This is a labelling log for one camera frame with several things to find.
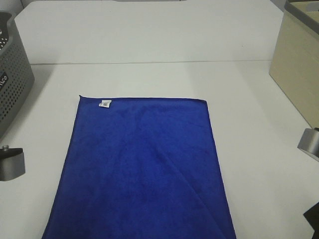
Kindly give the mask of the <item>blue microfibre towel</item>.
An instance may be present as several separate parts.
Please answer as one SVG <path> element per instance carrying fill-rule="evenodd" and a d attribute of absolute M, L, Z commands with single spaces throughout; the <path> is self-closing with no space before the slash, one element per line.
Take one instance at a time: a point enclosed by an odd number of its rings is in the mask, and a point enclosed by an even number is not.
<path fill-rule="evenodd" d="M 80 97 L 45 239 L 234 239 L 207 102 Z"/>

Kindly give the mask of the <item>beige storage box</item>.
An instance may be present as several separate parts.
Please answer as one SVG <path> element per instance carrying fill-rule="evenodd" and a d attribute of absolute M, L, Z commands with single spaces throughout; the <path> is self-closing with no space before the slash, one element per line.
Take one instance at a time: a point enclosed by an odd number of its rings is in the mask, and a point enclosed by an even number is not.
<path fill-rule="evenodd" d="M 319 125 L 319 2 L 288 0 L 270 76 L 312 128 Z"/>

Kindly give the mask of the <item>grey perforated plastic basket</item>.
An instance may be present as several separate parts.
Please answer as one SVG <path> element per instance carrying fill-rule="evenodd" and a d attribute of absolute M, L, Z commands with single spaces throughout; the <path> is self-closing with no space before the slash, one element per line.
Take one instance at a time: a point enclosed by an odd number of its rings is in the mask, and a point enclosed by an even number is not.
<path fill-rule="evenodd" d="M 3 136 L 23 106 L 34 84 L 15 15 L 0 12 L 0 135 Z"/>

